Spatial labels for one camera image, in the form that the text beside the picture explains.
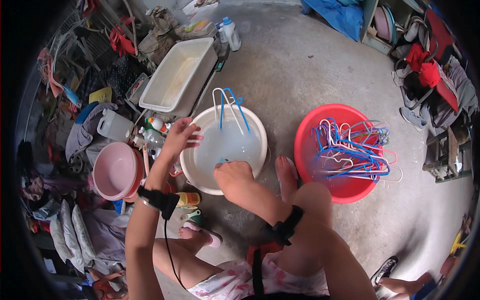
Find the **foot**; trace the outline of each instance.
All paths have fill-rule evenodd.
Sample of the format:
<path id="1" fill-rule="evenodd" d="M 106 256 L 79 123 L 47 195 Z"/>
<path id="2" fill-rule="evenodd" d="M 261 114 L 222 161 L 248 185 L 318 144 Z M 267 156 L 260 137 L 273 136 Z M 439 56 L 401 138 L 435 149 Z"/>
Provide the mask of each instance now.
<path id="1" fill-rule="evenodd" d="M 370 278 L 372 285 L 378 286 L 380 283 L 380 279 L 382 279 L 383 277 L 389 277 L 392 269 L 397 263 L 398 258 L 396 256 L 388 258 L 380 267 L 380 269 L 378 269 L 377 272 L 375 272 L 375 274 L 373 274 L 373 276 Z"/>
<path id="2" fill-rule="evenodd" d="M 407 122 L 413 125 L 418 132 L 421 132 L 426 126 L 427 121 L 422 119 L 420 116 L 417 116 L 413 111 L 406 107 L 400 109 L 400 114 L 402 118 Z"/>
<path id="3" fill-rule="evenodd" d="M 202 231 L 191 230 L 190 228 L 182 227 L 179 229 L 179 236 L 181 239 L 194 239 L 196 242 L 200 243 L 201 246 L 208 246 L 212 243 L 212 237 Z"/>
<path id="4" fill-rule="evenodd" d="M 293 195 L 298 190 L 297 181 L 293 177 L 292 166 L 285 156 L 277 157 L 275 161 L 275 171 L 280 182 L 280 193 L 282 201 L 290 203 L 293 201 Z"/>

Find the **blue tarp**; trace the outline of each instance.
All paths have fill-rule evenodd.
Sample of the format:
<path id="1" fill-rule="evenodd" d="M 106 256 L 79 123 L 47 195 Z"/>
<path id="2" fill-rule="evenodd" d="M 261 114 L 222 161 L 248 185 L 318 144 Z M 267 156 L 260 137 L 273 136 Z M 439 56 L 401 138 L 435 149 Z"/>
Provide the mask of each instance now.
<path id="1" fill-rule="evenodd" d="M 313 9 L 333 28 L 355 41 L 359 40 L 360 27 L 363 24 L 363 9 L 359 5 L 343 6 L 337 0 L 301 0 L 301 3 L 303 14 Z"/>

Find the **white rectangular tub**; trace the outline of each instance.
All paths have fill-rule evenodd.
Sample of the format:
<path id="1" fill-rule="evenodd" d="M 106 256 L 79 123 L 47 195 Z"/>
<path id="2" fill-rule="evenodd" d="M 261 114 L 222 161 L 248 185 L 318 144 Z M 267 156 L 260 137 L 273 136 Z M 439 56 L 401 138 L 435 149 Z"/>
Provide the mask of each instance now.
<path id="1" fill-rule="evenodd" d="M 140 107 L 188 116 L 218 59 L 213 41 L 206 37 L 174 45 L 148 82 Z"/>

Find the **white jug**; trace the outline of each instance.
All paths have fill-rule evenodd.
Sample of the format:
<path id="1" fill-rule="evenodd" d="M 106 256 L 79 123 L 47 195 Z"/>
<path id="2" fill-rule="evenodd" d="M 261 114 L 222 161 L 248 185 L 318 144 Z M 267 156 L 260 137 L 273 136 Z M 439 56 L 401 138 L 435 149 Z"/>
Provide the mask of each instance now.
<path id="1" fill-rule="evenodd" d="M 237 51 L 241 47 L 241 41 L 235 23 L 233 23 L 228 17 L 223 18 L 223 33 L 227 37 L 230 49 Z"/>

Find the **sneaker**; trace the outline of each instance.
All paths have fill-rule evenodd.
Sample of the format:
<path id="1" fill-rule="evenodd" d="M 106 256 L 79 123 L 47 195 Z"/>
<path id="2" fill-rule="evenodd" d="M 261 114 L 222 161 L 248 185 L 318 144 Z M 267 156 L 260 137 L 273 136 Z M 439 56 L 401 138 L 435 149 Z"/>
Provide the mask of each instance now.
<path id="1" fill-rule="evenodd" d="M 413 111 L 406 107 L 400 109 L 400 114 L 402 118 L 415 127 L 418 132 L 421 132 L 425 126 L 427 126 L 427 121 L 422 119 L 420 116 L 417 116 Z"/>
<path id="2" fill-rule="evenodd" d="M 420 108 L 420 117 L 424 121 L 428 121 L 430 119 L 430 106 L 426 103 L 423 103 L 423 105 Z"/>
<path id="3" fill-rule="evenodd" d="M 373 276 L 370 278 L 372 285 L 377 286 L 380 279 L 382 279 L 383 277 L 389 277 L 390 272 L 396 266 L 397 263 L 398 263 L 398 257 L 396 256 L 392 256 L 389 259 L 387 259 L 384 262 L 384 264 L 380 267 L 380 269 L 378 269 L 377 272 L 375 272 L 375 274 L 373 274 Z"/>

